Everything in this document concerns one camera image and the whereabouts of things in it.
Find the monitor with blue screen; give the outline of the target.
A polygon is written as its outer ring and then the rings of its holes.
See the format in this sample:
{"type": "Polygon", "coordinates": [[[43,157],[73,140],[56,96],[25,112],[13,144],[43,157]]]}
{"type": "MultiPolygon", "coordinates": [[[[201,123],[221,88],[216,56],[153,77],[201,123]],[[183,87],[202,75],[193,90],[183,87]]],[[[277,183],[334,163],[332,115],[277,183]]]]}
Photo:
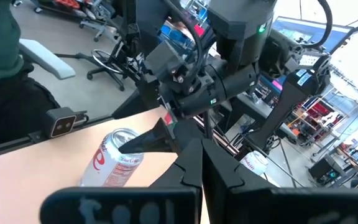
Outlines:
{"type": "MultiPolygon", "coordinates": [[[[275,30],[293,40],[298,40],[301,37],[307,42],[318,42],[323,37],[326,28],[326,24],[320,22],[282,16],[278,16],[272,26],[275,30]]],[[[353,27],[349,26],[333,25],[323,47],[330,54],[334,53],[351,36],[353,29],[353,27]]]]}

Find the silver Diet Coke can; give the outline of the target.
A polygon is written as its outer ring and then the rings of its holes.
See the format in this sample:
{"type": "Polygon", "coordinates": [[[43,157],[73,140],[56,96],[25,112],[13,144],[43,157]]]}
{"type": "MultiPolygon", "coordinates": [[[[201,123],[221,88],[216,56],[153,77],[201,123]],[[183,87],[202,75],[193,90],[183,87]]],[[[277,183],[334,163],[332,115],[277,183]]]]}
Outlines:
{"type": "Polygon", "coordinates": [[[119,128],[107,134],[80,179],[82,187],[123,187],[141,164],[143,153],[123,154],[119,148],[138,134],[119,128]]]}

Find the black metal table frame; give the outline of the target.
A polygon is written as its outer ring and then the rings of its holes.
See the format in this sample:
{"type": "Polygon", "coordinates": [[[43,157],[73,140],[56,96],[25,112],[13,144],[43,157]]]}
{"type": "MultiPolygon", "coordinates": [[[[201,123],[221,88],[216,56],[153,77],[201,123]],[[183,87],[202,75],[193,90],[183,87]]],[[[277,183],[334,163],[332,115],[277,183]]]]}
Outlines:
{"type": "MultiPolygon", "coordinates": [[[[101,124],[110,120],[113,120],[113,116],[111,114],[106,116],[101,116],[95,119],[91,119],[87,122],[80,122],[79,124],[75,124],[73,127],[73,130],[70,133],[74,133],[76,131],[79,131],[81,129],[89,128],[92,126],[95,126],[97,124],[101,124]]],[[[22,149],[34,144],[38,144],[40,142],[47,141],[48,138],[41,132],[33,132],[28,134],[25,138],[16,139],[14,141],[6,142],[3,144],[0,144],[0,155],[6,154],[8,152],[16,151],[18,149],[22,149]]]]}

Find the grey office chair base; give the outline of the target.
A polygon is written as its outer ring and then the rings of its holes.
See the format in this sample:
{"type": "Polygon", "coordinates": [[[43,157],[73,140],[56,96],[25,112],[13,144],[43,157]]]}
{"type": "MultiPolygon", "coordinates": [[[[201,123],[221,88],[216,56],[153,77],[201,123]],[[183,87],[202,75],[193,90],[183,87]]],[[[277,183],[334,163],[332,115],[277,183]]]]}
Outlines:
{"type": "Polygon", "coordinates": [[[79,28],[83,29],[84,27],[90,27],[97,30],[97,33],[93,38],[95,42],[98,42],[99,38],[103,35],[113,42],[118,40],[119,35],[117,34],[115,28],[109,26],[106,21],[99,20],[92,12],[87,12],[86,15],[87,18],[84,18],[80,22],[79,28]]]}

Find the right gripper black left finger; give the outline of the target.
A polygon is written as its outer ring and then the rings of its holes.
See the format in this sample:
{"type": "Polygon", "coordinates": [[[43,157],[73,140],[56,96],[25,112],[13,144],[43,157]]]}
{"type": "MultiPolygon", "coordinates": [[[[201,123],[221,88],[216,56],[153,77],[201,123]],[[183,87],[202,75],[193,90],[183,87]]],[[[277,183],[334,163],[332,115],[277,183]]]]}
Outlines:
{"type": "Polygon", "coordinates": [[[69,187],[49,195],[41,224],[200,224],[201,140],[192,140],[149,187],[69,187]]]}

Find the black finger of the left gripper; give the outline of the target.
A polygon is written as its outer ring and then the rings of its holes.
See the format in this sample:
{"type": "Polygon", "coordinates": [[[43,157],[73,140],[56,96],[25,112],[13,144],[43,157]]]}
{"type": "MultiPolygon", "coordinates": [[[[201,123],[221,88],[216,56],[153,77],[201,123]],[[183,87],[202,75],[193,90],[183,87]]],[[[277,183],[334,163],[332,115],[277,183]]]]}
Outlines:
{"type": "Polygon", "coordinates": [[[172,135],[165,124],[164,120],[160,118],[155,126],[137,136],[136,138],[126,142],[118,148],[122,154],[135,154],[147,152],[174,152],[174,142],[172,135]]]}
{"type": "Polygon", "coordinates": [[[203,139],[204,134],[199,130],[195,120],[182,120],[175,124],[175,152],[178,156],[187,148],[202,154],[203,139]]]}

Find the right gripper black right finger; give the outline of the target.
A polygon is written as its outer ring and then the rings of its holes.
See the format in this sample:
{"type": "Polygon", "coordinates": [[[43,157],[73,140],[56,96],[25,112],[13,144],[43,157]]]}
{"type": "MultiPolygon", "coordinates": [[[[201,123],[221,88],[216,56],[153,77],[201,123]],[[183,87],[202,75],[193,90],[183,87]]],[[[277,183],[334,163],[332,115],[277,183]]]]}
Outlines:
{"type": "Polygon", "coordinates": [[[358,189],[280,188],[204,139],[210,224],[358,224],[358,189]]]}

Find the black perforated computer case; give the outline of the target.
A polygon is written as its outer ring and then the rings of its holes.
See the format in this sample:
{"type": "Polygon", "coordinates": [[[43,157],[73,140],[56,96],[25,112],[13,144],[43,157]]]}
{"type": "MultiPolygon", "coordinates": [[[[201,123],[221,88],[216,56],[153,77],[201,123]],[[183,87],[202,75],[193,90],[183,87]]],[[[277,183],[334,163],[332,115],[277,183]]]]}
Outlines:
{"type": "Polygon", "coordinates": [[[326,154],[321,159],[310,158],[313,163],[308,168],[311,176],[310,182],[317,187],[338,188],[344,186],[357,175],[353,166],[342,168],[330,155],[326,154]]]}

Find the storage rack with red bins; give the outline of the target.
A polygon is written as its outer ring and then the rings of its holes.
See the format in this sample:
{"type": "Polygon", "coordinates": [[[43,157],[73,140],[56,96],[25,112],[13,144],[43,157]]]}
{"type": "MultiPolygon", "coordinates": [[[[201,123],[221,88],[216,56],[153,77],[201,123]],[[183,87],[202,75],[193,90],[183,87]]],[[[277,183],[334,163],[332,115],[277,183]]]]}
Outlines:
{"type": "Polygon", "coordinates": [[[309,144],[322,141],[346,116],[322,97],[312,97],[291,112],[286,125],[309,144]]]}

